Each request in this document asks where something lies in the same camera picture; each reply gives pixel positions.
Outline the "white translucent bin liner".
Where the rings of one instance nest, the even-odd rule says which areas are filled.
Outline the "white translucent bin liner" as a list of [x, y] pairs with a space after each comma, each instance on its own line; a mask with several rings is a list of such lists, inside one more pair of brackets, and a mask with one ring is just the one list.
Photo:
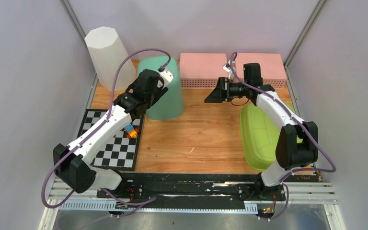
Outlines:
[[108, 90], [124, 90], [136, 78], [136, 69], [131, 60], [121, 68], [115, 87], [114, 78], [121, 62], [128, 56], [117, 31], [112, 27], [92, 29], [84, 38], [98, 80]]

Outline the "pink perforated plastic basket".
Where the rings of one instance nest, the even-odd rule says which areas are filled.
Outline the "pink perforated plastic basket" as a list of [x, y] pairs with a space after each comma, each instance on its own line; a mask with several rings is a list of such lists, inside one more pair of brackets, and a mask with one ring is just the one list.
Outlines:
[[181, 53], [179, 72], [183, 89], [214, 89], [219, 77], [227, 76], [223, 53]]

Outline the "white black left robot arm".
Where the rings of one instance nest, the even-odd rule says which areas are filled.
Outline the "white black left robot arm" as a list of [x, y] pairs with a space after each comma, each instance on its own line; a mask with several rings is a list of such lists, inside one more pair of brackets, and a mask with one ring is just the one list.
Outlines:
[[67, 146], [58, 144], [54, 148], [55, 175], [78, 194], [89, 188], [106, 188], [114, 197], [124, 197], [128, 186], [122, 182], [122, 176], [114, 170], [93, 167], [91, 163], [117, 132], [144, 115], [168, 91], [173, 79], [169, 69], [140, 72], [83, 135]]

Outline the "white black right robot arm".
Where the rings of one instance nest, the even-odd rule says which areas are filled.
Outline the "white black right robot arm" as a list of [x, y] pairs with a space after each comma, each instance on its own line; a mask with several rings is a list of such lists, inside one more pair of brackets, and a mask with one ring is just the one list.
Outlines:
[[234, 98], [246, 97], [254, 106], [268, 115], [279, 130], [275, 148], [275, 160], [257, 175], [252, 195], [267, 200], [278, 189], [293, 170], [306, 169], [315, 163], [319, 155], [318, 127], [297, 116], [282, 100], [270, 84], [264, 84], [261, 66], [247, 63], [243, 66], [243, 79], [238, 78], [232, 64], [223, 68], [228, 77], [220, 77], [215, 89], [206, 97], [205, 103], [231, 102]]

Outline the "large lime green tub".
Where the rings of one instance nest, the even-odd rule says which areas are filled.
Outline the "large lime green tub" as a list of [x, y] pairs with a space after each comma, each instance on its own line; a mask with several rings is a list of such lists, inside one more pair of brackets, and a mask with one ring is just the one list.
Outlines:
[[276, 159], [280, 131], [269, 116], [252, 103], [240, 111], [240, 129], [246, 162], [255, 170], [266, 170]]

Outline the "mint green trash bin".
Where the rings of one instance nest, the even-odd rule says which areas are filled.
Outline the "mint green trash bin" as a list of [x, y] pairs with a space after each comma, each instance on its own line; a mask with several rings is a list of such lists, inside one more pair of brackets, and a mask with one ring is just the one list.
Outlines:
[[[168, 60], [167, 56], [150, 57], [141, 60], [138, 64], [138, 72], [145, 69], [156, 71]], [[151, 120], [168, 120], [179, 117], [184, 111], [181, 78], [177, 61], [172, 58], [167, 65], [173, 74], [173, 81], [167, 86], [168, 91], [146, 111]]]

